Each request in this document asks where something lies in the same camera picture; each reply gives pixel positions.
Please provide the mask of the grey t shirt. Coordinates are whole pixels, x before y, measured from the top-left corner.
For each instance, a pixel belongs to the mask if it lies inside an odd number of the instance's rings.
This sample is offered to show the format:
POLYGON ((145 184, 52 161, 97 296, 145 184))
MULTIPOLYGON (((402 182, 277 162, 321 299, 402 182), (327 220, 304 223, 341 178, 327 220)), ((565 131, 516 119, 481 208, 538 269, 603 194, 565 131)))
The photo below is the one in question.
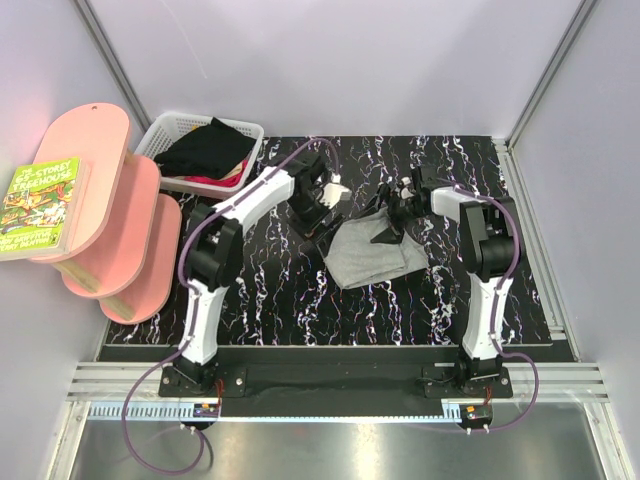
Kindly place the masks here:
POLYGON ((342 290, 390 281, 429 266, 424 247, 405 234, 400 244, 372 243, 390 227, 387 209, 344 222, 324 263, 342 290))

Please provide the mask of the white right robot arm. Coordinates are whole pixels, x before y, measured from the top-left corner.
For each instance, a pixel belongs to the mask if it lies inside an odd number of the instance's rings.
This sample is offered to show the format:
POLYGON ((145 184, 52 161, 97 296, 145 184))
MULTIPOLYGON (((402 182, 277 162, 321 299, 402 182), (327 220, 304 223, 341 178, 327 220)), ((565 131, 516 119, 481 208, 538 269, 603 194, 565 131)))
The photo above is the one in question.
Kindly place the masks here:
POLYGON ((359 213, 361 218, 384 209, 389 226, 372 239, 398 244, 411 220, 438 216, 458 226, 462 263, 471 281, 469 318, 453 371, 444 379, 466 396, 485 394, 500 384, 502 318, 514 272, 523 256, 521 228, 514 200, 464 190, 428 167, 392 186, 379 185, 359 213))

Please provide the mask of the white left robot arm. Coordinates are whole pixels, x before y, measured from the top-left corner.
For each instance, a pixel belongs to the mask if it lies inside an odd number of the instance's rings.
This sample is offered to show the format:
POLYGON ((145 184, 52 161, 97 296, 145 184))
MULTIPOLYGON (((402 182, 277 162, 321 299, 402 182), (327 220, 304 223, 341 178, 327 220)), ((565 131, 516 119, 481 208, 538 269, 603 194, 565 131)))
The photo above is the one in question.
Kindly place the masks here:
POLYGON ((247 187, 212 206, 196 207, 179 257, 179 281, 188 290, 185 331, 172 367, 173 384, 196 396, 216 388, 217 330, 224 298, 244 266, 246 233, 282 203, 305 242, 327 255, 344 216, 332 210, 350 190, 332 174, 326 157, 305 151, 266 167, 247 187))

